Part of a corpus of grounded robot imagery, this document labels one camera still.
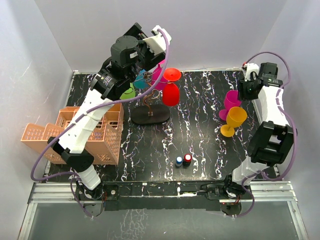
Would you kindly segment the blue plastic wine glass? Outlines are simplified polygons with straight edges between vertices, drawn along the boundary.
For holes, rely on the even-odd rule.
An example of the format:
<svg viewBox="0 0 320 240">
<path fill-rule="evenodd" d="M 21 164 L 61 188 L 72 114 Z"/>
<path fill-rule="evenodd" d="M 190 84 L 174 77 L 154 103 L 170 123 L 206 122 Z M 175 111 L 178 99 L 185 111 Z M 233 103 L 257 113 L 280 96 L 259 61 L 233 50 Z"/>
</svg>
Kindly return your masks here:
<svg viewBox="0 0 320 240">
<path fill-rule="evenodd" d="M 150 80 L 150 73 L 143 69 L 136 76 L 136 79 L 133 82 L 133 86 L 139 90 L 149 88 L 150 86 L 149 80 Z"/>
</svg>

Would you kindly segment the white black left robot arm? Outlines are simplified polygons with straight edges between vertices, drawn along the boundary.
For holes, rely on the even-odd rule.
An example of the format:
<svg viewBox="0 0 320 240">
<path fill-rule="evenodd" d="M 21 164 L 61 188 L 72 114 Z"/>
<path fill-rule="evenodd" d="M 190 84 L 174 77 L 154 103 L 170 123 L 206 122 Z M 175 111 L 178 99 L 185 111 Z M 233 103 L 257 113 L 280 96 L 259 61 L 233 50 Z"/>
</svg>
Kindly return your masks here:
<svg viewBox="0 0 320 240">
<path fill-rule="evenodd" d="M 149 71 L 161 61 L 168 61 L 170 34 L 159 25 L 148 37 L 135 23 L 110 48 L 110 57 L 90 82 L 84 102 L 67 128 L 57 137 L 50 137 L 47 146 L 77 173 L 93 200 L 103 195 L 101 179 L 94 166 L 94 157 L 85 145 L 105 113 L 123 100 L 141 70 Z"/>
</svg>

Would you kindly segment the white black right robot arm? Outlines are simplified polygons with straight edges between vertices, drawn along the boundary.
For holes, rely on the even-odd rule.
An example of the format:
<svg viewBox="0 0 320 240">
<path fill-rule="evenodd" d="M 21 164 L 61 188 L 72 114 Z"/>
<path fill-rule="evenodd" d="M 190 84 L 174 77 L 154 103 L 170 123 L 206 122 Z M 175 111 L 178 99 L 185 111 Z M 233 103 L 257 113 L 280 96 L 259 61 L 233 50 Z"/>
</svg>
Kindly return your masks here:
<svg viewBox="0 0 320 240">
<path fill-rule="evenodd" d="M 259 100 L 262 122 L 247 147 L 245 160 L 224 179 L 223 194 L 234 199 L 244 195 L 251 180 L 263 170 L 286 159 L 294 144 L 294 130 L 283 113 L 283 82 L 278 66 L 245 63 L 245 75 L 237 82 L 240 101 Z"/>
</svg>

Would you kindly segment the green plastic wine glass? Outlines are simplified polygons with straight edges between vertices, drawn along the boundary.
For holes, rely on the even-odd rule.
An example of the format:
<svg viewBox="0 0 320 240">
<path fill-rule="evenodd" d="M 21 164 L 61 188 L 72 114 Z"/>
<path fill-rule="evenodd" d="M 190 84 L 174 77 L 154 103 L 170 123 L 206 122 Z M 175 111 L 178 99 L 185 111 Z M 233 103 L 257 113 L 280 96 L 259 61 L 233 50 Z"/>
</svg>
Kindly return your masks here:
<svg viewBox="0 0 320 240">
<path fill-rule="evenodd" d="M 136 97 L 136 90 L 135 87 L 133 85 L 133 83 L 130 83 L 130 87 L 129 89 L 127 89 L 121 96 L 120 99 L 121 100 L 127 100 L 127 99 L 132 99 Z"/>
</svg>

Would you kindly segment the magenta plastic wine glass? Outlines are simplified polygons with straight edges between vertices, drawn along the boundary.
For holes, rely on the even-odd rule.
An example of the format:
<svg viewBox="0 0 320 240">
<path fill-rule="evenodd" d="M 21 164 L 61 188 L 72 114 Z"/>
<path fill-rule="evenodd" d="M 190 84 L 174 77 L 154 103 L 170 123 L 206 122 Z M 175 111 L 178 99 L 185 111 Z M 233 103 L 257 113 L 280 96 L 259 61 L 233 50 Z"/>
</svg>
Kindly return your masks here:
<svg viewBox="0 0 320 240">
<path fill-rule="evenodd" d="M 162 64 L 159 63 L 159 64 L 157 65 L 157 67 L 155 68 L 155 70 L 153 71 L 152 76 L 151 76 L 151 82 L 150 82 L 150 83 L 151 83 L 152 85 L 153 85 L 153 84 L 155 83 L 155 81 L 158 79 L 158 77 L 159 77 L 162 69 L 163 69 Z M 165 88 L 167 82 L 168 82 L 168 81 L 167 81 L 164 77 L 162 77 L 161 80 L 160 80 L 160 82 L 155 86 L 155 89 L 158 90 L 158 91 L 162 91 L 162 90 Z"/>
</svg>

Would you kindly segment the red plastic wine glass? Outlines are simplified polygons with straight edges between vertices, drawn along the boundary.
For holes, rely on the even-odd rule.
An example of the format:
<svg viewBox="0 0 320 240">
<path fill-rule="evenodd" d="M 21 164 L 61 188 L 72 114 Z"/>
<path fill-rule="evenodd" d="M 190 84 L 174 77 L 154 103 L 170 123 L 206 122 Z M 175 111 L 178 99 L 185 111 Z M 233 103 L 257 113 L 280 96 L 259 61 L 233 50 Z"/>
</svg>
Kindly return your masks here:
<svg viewBox="0 0 320 240">
<path fill-rule="evenodd" d="M 180 90 L 175 84 L 181 78 L 181 72 L 177 68 L 167 68 L 164 71 L 163 77 L 167 80 L 162 91 L 162 102 L 164 105 L 173 107 L 180 102 Z"/>
</svg>

